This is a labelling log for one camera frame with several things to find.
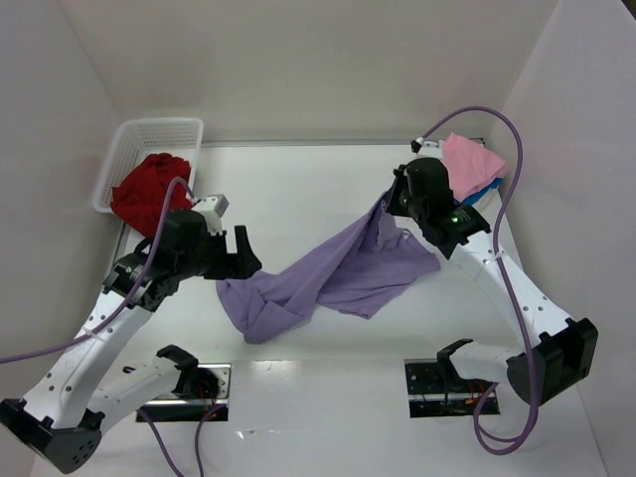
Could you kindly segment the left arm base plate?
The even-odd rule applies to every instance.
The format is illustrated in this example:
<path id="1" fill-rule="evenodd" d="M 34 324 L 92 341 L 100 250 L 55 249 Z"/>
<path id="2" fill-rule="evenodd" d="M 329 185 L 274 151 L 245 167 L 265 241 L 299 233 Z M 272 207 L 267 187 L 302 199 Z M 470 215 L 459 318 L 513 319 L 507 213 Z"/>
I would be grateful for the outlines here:
<path id="1" fill-rule="evenodd" d="M 167 393 L 147 402 L 141 409 L 153 422 L 199 422 L 208 412 L 208 421 L 227 421 L 231 390 L 232 365 L 203 363 L 202 376 L 184 395 Z"/>

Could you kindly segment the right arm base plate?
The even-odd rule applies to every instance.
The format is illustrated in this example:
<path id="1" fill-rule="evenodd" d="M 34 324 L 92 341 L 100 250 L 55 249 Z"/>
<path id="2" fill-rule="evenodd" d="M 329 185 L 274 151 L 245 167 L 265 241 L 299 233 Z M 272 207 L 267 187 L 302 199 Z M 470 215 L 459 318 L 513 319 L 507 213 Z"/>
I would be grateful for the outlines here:
<path id="1" fill-rule="evenodd" d="M 404 374 L 410 418 L 470 416 L 491 386 L 482 380 L 448 385 L 435 360 L 406 360 Z"/>

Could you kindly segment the purple t shirt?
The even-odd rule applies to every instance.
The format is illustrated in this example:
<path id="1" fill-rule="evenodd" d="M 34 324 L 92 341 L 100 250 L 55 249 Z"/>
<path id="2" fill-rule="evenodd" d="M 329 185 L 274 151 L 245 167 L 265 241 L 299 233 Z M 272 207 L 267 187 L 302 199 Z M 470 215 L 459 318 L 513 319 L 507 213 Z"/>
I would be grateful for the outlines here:
<path id="1" fill-rule="evenodd" d="M 322 306 L 372 318 L 412 284 L 440 270 L 428 251 L 386 212 L 388 194 L 336 235 L 278 274 L 217 283 L 221 305 L 249 344 L 263 344 L 311 319 Z"/>

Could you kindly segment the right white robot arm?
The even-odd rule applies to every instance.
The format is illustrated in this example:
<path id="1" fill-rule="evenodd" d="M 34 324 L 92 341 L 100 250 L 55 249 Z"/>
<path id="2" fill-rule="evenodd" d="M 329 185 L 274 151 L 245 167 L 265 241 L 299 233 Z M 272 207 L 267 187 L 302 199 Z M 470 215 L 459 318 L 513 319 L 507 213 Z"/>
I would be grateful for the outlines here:
<path id="1" fill-rule="evenodd" d="M 432 157 L 394 170 L 388 214 L 413 220 L 424 239 L 461 268 L 517 333 L 518 347 L 458 340 L 437 354 L 450 385 L 480 380 L 507 384 L 541 406 L 589 374 L 598 330 L 550 301 L 500 247 L 473 207 L 455 202 L 446 168 Z"/>

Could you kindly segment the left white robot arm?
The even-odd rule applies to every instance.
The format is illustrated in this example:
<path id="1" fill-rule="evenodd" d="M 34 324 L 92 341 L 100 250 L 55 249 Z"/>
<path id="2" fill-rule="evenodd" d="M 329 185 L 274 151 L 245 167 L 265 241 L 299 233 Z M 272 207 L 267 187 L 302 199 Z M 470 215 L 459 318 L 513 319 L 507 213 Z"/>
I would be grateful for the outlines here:
<path id="1" fill-rule="evenodd" d="M 176 345 L 109 384 L 103 377 L 120 352 L 191 277 L 247 279 L 261 268 L 245 226 L 235 228 L 237 249 L 214 213 L 176 210 L 164 220 L 158 242 L 142 240 L 122 256 L 72 346 L 27 393 L 1 402 L 1 424 L 64 474 L 92 457 L 103 436 L 155 398 L 214 398 L 217 376 Z"/>

